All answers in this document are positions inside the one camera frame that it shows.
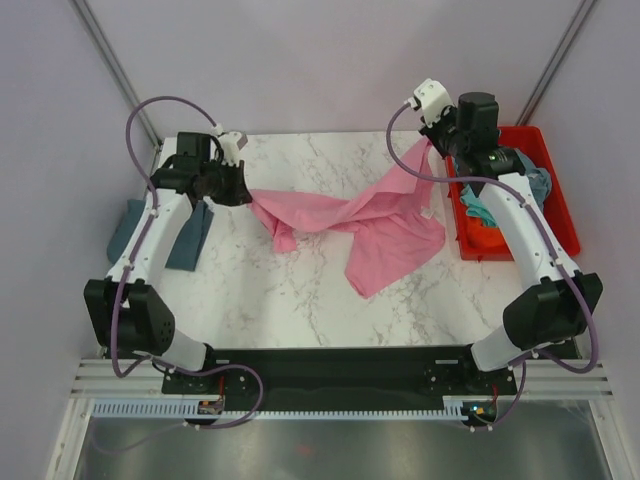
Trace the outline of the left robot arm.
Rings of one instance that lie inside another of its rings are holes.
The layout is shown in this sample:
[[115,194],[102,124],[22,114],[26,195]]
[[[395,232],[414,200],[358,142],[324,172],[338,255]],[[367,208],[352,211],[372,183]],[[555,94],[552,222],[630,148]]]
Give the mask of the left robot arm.
[[240,152],[245,134],[216,128],[180,132],[150,176],[141,216],[123,252],[102,279],[84,287],[98,344],[111,353],[147,355],[185,370],[185,382],[208,393],[219,382],[207,346],[182,333],[156,289],[180,232],[198,206],[251,202]]

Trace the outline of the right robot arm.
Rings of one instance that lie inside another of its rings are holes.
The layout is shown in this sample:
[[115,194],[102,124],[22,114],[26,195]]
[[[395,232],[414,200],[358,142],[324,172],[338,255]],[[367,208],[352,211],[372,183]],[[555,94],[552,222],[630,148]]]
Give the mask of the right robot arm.
[[459,167],[455,182],[470,186],[489,210],[510,250],[523,291],[503,312],[502,325],[471,347],[458,368],[467,392],[483,392],[494,370],[529,355],[552,355],[548,346],[587,333],[598,353],[593,312],[603,292],[595,273],[584,274],[554,235],[531,190],[515,149],[500,143],[494,95],[468,92],[457,101],[437,81],[415,90],[426,136]]

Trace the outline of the pink t shirt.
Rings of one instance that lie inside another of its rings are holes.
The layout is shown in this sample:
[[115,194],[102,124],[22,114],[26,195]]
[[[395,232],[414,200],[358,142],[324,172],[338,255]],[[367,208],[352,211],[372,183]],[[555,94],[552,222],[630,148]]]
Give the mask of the pink t shirt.
[[393,166],[377,183],[346,200],[321,194],[255,190],[250,211],[266,228],[276,253],[297,249],[297,233],[349,233],[345,267],[351,287],[370,298],[430,261],[445,244],[445,227],[422,210],[434,184]]

